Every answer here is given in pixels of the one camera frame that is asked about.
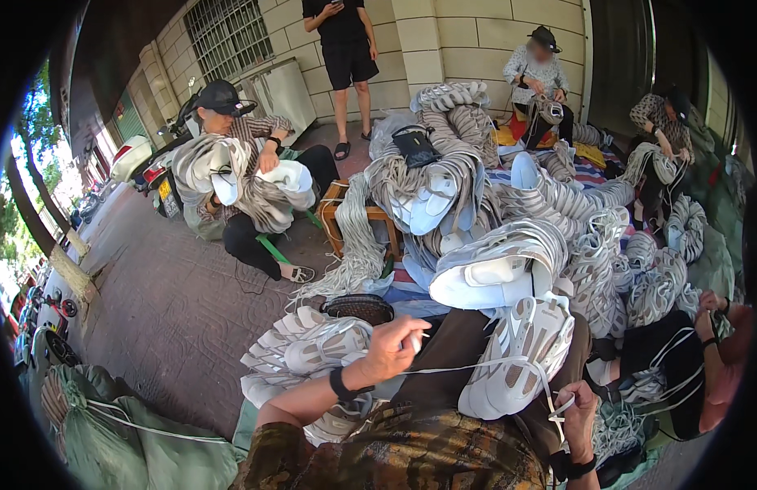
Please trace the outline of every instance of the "window grille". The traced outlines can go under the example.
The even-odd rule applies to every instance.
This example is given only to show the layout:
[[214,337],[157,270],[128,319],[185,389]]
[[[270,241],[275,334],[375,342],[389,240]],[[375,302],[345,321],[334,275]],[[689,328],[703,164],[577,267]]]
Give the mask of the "window grille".
[[205,80],[230,80],[274,56],[258,0],[200,0],[185,15]]

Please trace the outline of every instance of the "green stool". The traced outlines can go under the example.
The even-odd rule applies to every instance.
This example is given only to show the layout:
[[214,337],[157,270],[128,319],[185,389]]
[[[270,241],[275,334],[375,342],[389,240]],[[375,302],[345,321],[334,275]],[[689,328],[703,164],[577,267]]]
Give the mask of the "green stool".
[[[308,215],[308,218],[319,228],[324,228],[321,226],[321,221],[319,221],[318,218],[316,218],[316,215],[310,211],[310,209],[305,210],[305,214]],[[267,251],[271,254],[273,254],[273,257],[277,259],[278,262],[283,263],[291,263],[289,262],[286,257],[283,256],[280,250],[275,248],[275,245],[272,244],[272,242],[269,241],[269,233],[261,233],[259,236],[256,237],[256,240],[264,245],[264,248],[267,249]]]

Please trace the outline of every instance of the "floral shirt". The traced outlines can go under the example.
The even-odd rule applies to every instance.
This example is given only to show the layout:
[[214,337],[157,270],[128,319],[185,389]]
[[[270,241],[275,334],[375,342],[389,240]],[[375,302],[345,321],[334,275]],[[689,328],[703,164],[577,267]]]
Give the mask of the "floral shirt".
[[643,127],[645,123],[650,121],[657,128],[661,128],[661,132],[665,133],[673,153],[679,153],[681,148],[686,148],[691,158],[689,165],[695,162],[695,149],[691,146],[689,129],[677,120],[670,121],[667,117],[664,97],[654,93],[647,94],[632,108],[628,116],[632,120],[632,123],[637,126],[637,134],[651,136]]
[[510,62],[504,67],[504,78],[513,87],[512,102],[528,104],[531,97],[534,96],[534,91],[521,89],[517,86],[515,77],[518,73],[539,80],[545,86],[545,94],[551,99],[554,89],[563,89],[564,92],[569,92],[569,81],[567,75],[563,73],[557,54],[553,54],[552,59],[547,63],[539,63],[528,54],[525,45],[517,46],[515,52],[512,53]]
[[[256,138],[266,138],[276,129],[283,129],[289,134],[294,134],[292,122],[283,116],[268,116],[266,118],[251,118],[247,115],[237,118],[232,122],[227,136],[237,138],[239,141],[247,143],[250,148],[250,154],[247,157],[247,174],[252,176],[256,171],[256,162],[258,161],[258,145]],[[223,220],[229,221],[229,218],[240,214],[242,211],[236,206],[219,206],[216,214],[210,214],[207,211],[207,201],[197,206],[197,215],[202,221]]]
[[378,411],[368,430],[344,443],[318,448],[302,429],[268,423],[254,432],[247,471],[231,488],[542,490],[545,469],[506,419],[404,405]]

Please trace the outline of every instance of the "license plate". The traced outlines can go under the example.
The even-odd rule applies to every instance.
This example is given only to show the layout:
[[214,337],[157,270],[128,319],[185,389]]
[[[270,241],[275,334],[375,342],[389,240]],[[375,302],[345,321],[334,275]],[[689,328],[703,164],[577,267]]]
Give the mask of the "license plate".
[[171,192],[171,186],[169,185],[169,180],[164,179],[163,182],[160,183],[160,187],[158,187],[158,193],[160,194],[160,200],[163,201],[166,199],[166,196],[169,195]]

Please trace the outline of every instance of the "plaid shirt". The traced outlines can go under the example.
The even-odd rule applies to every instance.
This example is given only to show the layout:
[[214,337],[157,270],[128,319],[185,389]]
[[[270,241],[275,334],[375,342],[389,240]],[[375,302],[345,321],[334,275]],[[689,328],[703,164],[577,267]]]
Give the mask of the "plaid shirt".
[[230,488],[545,488],[545,468],[508,417],[405,405],[378,411],[369,427],[315,448],[298,427],[261,426]]
[[[283,129],[289,134],[294,133],[292,122],[282,116],[268,116],[266,118],[250,118],[247,115],[235,119],[232,122],[227,136],[237,138],[239,141],[247,143],[251,148],[251,154],[247,159],[247,174],[253,175],[256,172],[256,162],[258,161],[258,145],[255,138],[266,138],[276,129]],[[229,221],[232,216],[240,214],[242,211],[236,206],[219,206],[215,214],[207,211],[207,202],[197,206],[196,212],[202,221],[223,220]]]
[[665,133],[667,140],[672,146],[673,153],[679,153],[681,148],[689,151],[691,160],[689,165],[695,162],[695,149],[691,146],[691,137],[689,129],[679,121],[670,121],[665,109],[665,98],[653,93],[647,94],[639,103],[628,113],[632,122],[639,128],[637,134],[643,136],[652,136],[643,127],[650,121]]

